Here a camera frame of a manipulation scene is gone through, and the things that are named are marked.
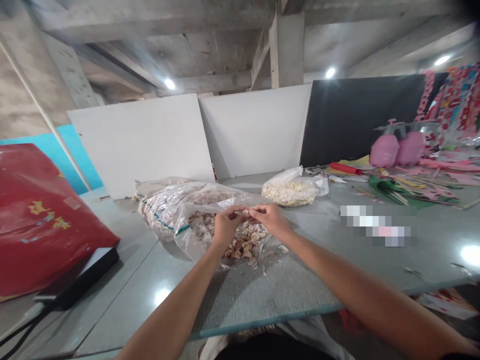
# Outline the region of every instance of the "gray table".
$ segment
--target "gray table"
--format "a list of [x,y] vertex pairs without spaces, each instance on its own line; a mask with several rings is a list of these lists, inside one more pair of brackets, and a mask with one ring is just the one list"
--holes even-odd
[[[222,183],[259,194],[262,184],[273,175],[243,176]],[[341,205],[377,205],[368,197],[356,195],[350,185],[331,184],[328,195],[317,198],[312,205],[286,209],[284,214],[300,234],[408,294],[467,283],[467,274],[451,263],[466,266],[475,279],[480,279],[480,267],[466,263],[460,256],[464,246],[480,246],[480,205],[468,211],[443,205],[423,209],[418,212],[416,246],[372,246],[371,239],[354,237],[351,229],[341,224]],[[367,184],[355,185],[368,189]],[[464,199],[475,199],[480,197],[480,188],[468,187],[460,194]],[[92,359],[113,358],[117,352],[112,350],[125,345],[193,266],[174,243],[156,241],[140,216],[132,213],[132,204],[92,201],[99,196],[98,191],[87,195],[88,204],[122,238],[120,258],[124,264],[112,269],[103,284],[96,286],[75,308],[62,315],[52,314],[50,320],[42,323],[19,359],[71,354],[75,357],[97,354]],[[342,307],[294,254],[284,254],[278,249],[275,239],[265,248],[257,270],[243,264],[214,276],[192,339],[328,313]],[[405,272],[405,267],[420,272],[422,278]],[[17,304],[21,309],[11,314],[13,323],[27,308],[18,305],[21,302],[28,303],[18,299],[0,304],[2,320],[8,309]]]
[[[223,181],[227,186],[259,194],[273,173],[237,177]],[[358,185],[368,188],[367,184]],[[466,198],[480,197],[479,188],[462,191]],[[464,284],[467,276],[452,267],[463,264],[472,272],[479,267],[465,263],[463,246],[480,246],[480,206],[469,211],[442,205],[418,213],[418,244],[388,248],[372,246],[354,238],[341,226],[340,205],[377,205],[356,195],[350,184],[333,184],[327,196],[312,205],[284,211],[299,226],[296,231],[345,257],[369,273],[408,294]],[[193,263],[157,243],[111,304],[76,356],[121,348],[136,329],[191,269]],[[257,270],[240,265],[218,272],[203,301],[191,338],[210,337],[250,327],[273,324],[307,315],[336,311],[342,307],[327,287],[291,252],[282,253],[272,241]],[[420,277],[405,272],[418,271]]]

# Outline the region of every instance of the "white board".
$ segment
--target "white board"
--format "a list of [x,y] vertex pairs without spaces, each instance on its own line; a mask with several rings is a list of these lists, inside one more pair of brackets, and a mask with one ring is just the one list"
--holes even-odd
[[135,180],[215,182],[196,94],[68,111],[103,185],[131,197]]
[[219,179],[297,167],[312,84],[201,98]]

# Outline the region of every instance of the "hand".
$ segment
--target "hand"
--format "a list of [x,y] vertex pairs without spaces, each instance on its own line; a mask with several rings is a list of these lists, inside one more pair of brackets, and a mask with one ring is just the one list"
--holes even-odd
[[220,247],[223,253],[227,251],[230,243],[235,238],[235,232],[239,225],[247,219],[245,215],[239,215],[236,212],[241,212],[246,208],[246,206],[230,206],[215,216],[215,231],[212,245]]
[[262,223],[270,234],[279,240],[291,232],[289,222],[277,204],[259,204],[248,209],[250,217]]

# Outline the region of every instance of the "black board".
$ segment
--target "black board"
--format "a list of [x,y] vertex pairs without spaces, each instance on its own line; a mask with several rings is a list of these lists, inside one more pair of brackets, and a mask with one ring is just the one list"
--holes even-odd
[[[448,73],[435,74],[427,111]],[[325,165],[368,155],[389,119],[411,123],[424,92],[425,75],[315,80],[300,165]]]

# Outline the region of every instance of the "blue wall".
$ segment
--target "blue wall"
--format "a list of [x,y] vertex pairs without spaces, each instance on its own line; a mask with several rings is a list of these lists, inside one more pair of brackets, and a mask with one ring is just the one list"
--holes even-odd
[[[102,180],[100,180],[99,174],[95,170],[95,167],[90,161],[84,146],[80,142],[80,137],[75,131],[74,126],[63,125],[57,127],[57,129],[66,145],[70,149],[73,158],[76,160],[78,166],[85,175],[91,188],[97,189],[102,187]],[[52,133],[16,139],[0,139],[0,145],[26,143],[33,143],[40,150],[42,150],[55,163],[56,167],[59,168],[60,171],[65,175],[65,178],[68,180],[71,187],[77,192],[77,194],[83,194],[87,192],[87,188],[77,175],[77,172],[70,163],[69,158],[67,155],[65,155],[62,147]]]

